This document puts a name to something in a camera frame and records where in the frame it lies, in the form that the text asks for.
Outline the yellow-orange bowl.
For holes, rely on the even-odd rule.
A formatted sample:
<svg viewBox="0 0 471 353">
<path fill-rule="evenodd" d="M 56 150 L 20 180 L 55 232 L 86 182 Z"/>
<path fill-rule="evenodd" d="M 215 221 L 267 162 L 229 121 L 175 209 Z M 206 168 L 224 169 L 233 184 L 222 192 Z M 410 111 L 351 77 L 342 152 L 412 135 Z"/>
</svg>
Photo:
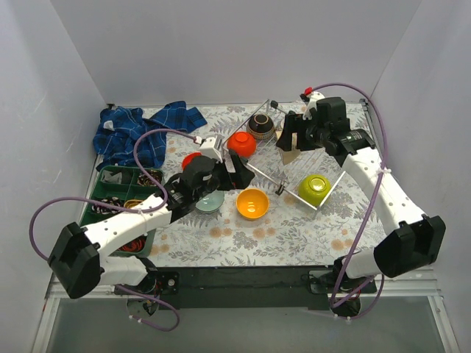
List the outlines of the yellow-orange bowl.
<svg viewBox="0 0 471 353">
<path fill-rule="evenodd" d="M 236 199 L 238 212 L 248 220 L 256 220 L 269 210 L 269 197 L 256 188 L 248 188 L 241 191 Z"/>
</svg>

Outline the beige bowl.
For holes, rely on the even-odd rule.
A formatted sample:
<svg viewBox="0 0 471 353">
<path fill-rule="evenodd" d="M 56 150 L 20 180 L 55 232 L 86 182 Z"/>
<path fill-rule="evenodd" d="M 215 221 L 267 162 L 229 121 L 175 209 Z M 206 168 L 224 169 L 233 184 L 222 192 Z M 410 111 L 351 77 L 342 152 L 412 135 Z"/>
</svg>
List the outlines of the beige bowl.
<svg viewBox="0 0 471 353">
<path fill-rule="evenodd" d="M 290 151 L 284 151 L 280 147 L 278 147 L 277 150 L 280 153 L 283 165 L 288 165 L 289 163 L 292 163 L 301 154 L 301 151 L 297 148 L 297 136 L 295 134 L 291 136 L 291 150 Z"/>
</svg>

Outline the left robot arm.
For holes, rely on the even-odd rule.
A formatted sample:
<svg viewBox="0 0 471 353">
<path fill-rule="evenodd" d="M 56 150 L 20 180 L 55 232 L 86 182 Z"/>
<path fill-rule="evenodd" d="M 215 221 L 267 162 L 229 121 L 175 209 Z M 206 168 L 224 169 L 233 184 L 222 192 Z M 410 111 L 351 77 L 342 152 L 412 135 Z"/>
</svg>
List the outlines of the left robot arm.
<svg viewBox="0 0 471 353">
<path fill-rule="evenodd" d="M 137 207 L 103 221 L 63 228 L 48 264 L 72 299 L 89 294 L 99 285 L 126 285 L 142 294 L 157 284 L 157 268 L 136 256 L 115 257 L 113 252 L 140 235 L 174 223 L 192 212 L 196 203 L 215 190 L 244 190 L 255 174 L 234 152 L 235 170 L 224 162 L 199 156 L 168 179 L 164 191 L 147 197 Z"/>
</svg>

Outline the pale green celadon bowl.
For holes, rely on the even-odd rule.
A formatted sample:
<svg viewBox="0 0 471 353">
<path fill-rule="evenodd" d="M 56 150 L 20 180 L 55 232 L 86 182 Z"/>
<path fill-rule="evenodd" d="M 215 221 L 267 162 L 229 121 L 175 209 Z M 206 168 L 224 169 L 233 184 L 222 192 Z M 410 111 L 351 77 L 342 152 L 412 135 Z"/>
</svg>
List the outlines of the pale green celadon bowl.
<svg viewBox="0 0 471 353">
<path fill-rule="evenodd" d="M 214 213 L 224 203 L 224 191 L 215 190 L 196 203 L 196 209 L 202 213 Z"/>
</svg>

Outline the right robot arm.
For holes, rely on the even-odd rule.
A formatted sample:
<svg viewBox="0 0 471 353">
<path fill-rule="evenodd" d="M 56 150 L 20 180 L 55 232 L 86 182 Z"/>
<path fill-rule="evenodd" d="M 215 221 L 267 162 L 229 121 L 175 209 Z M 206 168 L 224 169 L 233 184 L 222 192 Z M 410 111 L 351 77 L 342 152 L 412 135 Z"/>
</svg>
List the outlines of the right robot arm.
<svg viewBox="0 0 471 353">
<path fill-rule="evenodd" d="M 364 129 L 351 129 L 343 99 L 313 92 L 302 100 L 305 112 L 286 113 L 277 147 L 283 151 L 324 149 L 362 189 L 386 233 L 374 249 L 335 261 L 334 286 L 346 293 L 360 279 L 378 274 L 395 278 L 434 263 L 445 235 L 444 221 L 426 215 L 410 200 Z"/>
</svg>

